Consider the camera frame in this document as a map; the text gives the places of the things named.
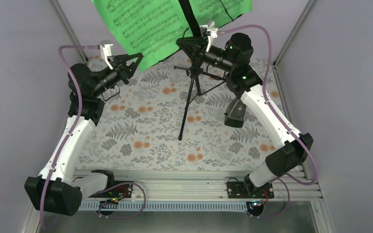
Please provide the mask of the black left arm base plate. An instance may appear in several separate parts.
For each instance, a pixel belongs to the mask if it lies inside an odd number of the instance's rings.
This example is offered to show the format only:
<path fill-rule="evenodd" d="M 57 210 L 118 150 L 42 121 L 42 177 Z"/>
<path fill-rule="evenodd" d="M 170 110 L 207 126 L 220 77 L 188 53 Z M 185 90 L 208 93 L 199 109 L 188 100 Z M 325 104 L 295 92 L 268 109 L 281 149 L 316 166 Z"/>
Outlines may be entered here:
<path fill-rule="evenodd" d="M 106 189 L 114 187 L 103 193 L 96 193 L 90 196 L 90 198 L 107 198 L 107 199 L 122 199 L 130 198 L 132 196 L 133 184 L 127 181 L 114 181 L 113 184 L 108 185 Z"/>

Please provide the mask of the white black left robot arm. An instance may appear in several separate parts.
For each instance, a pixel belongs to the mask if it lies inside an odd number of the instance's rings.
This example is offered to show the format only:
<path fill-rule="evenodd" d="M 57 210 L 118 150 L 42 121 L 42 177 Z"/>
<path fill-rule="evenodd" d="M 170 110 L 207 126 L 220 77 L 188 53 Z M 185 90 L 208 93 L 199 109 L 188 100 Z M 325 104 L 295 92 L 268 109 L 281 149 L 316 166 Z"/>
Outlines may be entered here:
<path fill-rule="evenodd" d="M 63 135 L 44 168 L 24 184 L 40 215 L 49 212 L 72 216 L 83 199 L 96 194 L 108 197 L 115 192 L 116 183 L 110 171 L 96 169 L 76 181 L 73 174 L 78 157 L 103 113 L 106 101 L 101 96 L 118 82 L 128 84 L 142 59 L 141 53 L 116 55 L 107 60 L 110 66 L 101 71 L 92 71 L 82 63 L 70 66 L 71 105 Z"/>

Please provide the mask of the black music stand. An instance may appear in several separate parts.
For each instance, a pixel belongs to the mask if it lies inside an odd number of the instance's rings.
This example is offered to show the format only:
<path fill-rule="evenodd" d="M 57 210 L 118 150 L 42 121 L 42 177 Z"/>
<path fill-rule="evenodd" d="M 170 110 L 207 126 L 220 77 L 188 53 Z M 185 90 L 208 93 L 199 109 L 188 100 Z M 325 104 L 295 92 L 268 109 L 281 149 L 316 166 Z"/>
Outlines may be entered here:
<path fill-rule="evenodd" d="M 184 16 L 187 20 L 187 23 L 189 25 L 189 29 L 192 32 L 192 37 L 202 37 L 201 31 L 199 28 L 199 24 L 193 14 L 191 5 L 188 0 L 181 0 L 179 1 L 181 9 L 184 13 Z M 185 38 L 186 32 L 183 32 L 183 36 L 181 38 Z M 186 98 L 186 105 L 184 109 L 184 115 L 181 123 L 181 128 L 180 128 L 180 133 L 178 136 L 178 140 L 181 141 L 183 138 L 183 133 L 184 133 L 184 128 L 185 128 L 185 123 L 187 121 L 187 114 L 188 114 L 188 109 L 189 105 L 194 101 L 194 97 L 192 97 L 192 90 L 194 87 L 196 87 L 197 94 L 195 96 L 202 96 L 209 91 L 202 92 L 201 87 L 200 87 L 200 82 L 199 82 L 199 75 L 203 74 L 205 76 L 211 77 L 215 80 L 222 80 L 224 81 L 224 78 L 219 78 L 216 75 L 210 74 L 207 71 L 204 71 L 202 69 L 202 64 L 203 63 L 194 63 L 191 61 L 191 66 L 189 68 L 186 67 L 179 67 L 179 66 L 174 66 L 174 69 L 179 69 L 179 70 L 184 70 L 186 72 L 186 75 L 190 78 L 190 85 L 189 85 L 189 91 L 187 94 Z"/>

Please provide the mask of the black metronome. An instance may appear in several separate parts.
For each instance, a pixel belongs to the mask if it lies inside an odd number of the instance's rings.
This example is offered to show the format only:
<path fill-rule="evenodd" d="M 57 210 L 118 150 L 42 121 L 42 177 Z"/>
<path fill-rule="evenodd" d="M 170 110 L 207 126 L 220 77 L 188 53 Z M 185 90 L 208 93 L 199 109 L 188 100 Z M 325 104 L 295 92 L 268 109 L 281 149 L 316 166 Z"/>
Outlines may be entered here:
<path fill-rule="evenodd" d="M 228 105 L 224 114 L 224 124 L 228 127 L 242 128 L 245 119 L 246 107 L 247 106 L 241 100 L 234 98 Z"/>

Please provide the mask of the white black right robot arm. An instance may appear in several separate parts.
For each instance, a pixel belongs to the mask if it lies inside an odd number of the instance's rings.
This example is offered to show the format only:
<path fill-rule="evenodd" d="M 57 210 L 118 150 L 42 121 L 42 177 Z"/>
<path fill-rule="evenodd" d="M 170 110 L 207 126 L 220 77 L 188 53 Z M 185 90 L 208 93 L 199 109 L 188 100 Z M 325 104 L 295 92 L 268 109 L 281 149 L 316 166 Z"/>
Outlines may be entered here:
<path fill-rule="evenodd" d="M 224 49 L 211 46 L 203 37 L 178 38 L 176 44 L 192 61 L 193 71 L 207 63 L 226 72 L 228 89 L 255 114 L 274 143 L 275 152 L 244 178 L 243 190 L 248 197 L 255 198 L 263 185 L 306 160 L 312 136 L 301 133 L 270 100 L 264 82 L 249 64 L 254 49 L 248 35 L 233 34 Z"/>

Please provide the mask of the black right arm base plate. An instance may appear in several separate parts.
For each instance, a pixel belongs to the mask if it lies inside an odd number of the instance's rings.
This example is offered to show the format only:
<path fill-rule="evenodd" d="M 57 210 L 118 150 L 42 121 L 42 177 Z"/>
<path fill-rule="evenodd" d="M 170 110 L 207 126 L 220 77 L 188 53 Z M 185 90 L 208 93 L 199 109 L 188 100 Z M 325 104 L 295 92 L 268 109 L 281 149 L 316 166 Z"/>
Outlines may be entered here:
<path fill-rule="evenodd" d="M 245 182 L 228 181 L 226 185 L 229 199 L 274 198 L 274 189 L 272 183 L 266 183 L 261 187 L 255 187 Z"/>

